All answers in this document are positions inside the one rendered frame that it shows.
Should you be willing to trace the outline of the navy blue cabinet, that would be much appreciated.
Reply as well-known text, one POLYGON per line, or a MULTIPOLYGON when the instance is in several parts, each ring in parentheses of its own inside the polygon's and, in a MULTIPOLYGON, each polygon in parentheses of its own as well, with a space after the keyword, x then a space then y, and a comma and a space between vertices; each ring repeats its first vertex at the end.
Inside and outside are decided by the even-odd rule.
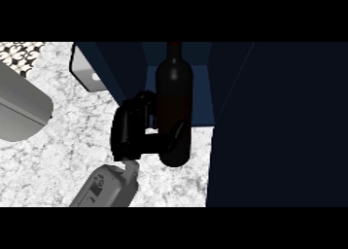
MULTIPOLYGON (((124 103, 143 90, 156 90, 156 71, 168 57, 167 42, 75 42, 113 95, 124 103)), ((193 125, 214 126, 208 62, 209 42, 184 42, 183 58, 193 69, 193 125)))

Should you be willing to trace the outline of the navy blue cabinet door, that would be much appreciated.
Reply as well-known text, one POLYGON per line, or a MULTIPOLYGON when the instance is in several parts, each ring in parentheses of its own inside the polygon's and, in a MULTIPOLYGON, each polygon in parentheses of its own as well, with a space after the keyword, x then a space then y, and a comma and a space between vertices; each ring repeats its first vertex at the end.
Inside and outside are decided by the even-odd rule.
POLYGON ((214 45, 207 203, 348 206, 348 42, 214 45))

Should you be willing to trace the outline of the large pale grey appliance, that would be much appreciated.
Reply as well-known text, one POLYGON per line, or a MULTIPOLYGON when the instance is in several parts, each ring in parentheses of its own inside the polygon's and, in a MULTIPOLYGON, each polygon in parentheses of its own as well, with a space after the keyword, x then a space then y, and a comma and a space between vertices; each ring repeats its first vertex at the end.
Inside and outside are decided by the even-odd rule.
POLYGON ((48 125, 53 112, 51 97, 0 61, 0 139, 29 139, 48 125))

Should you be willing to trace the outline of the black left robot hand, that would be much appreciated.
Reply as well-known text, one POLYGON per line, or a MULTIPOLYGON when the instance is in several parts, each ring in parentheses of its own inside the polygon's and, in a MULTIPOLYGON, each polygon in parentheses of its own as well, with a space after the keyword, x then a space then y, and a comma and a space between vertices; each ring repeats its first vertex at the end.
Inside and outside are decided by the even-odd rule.
POLYGON ((112 126, 112 152, 115 161, 140 160, 143 154, 173 151, 186 131, 186 120, 177 122, 170 132, 147 134, 150 117, 158 118, 158 94, 152 90, 124 101, 112 126))

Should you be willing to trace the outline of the dark wine bottle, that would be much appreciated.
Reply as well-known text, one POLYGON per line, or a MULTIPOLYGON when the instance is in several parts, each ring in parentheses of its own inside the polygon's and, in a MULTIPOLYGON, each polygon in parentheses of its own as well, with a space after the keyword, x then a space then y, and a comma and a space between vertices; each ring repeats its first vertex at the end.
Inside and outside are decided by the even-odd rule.
POLYGON ((161 154, 162 163, 180 167, 190 159, 193 69, 183 59, 181 42, 168 42, 168 58, 156 72, 158 128, 177 137, 173 148, 161 154))

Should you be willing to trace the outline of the small silver appliance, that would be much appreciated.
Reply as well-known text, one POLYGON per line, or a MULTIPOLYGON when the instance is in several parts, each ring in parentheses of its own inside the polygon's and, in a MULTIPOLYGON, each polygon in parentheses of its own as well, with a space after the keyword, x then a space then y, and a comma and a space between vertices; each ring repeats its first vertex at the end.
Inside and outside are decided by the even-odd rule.
POLYGON ((107 89, 78 45, 72 48, 71 72, 90 92, 107 89))

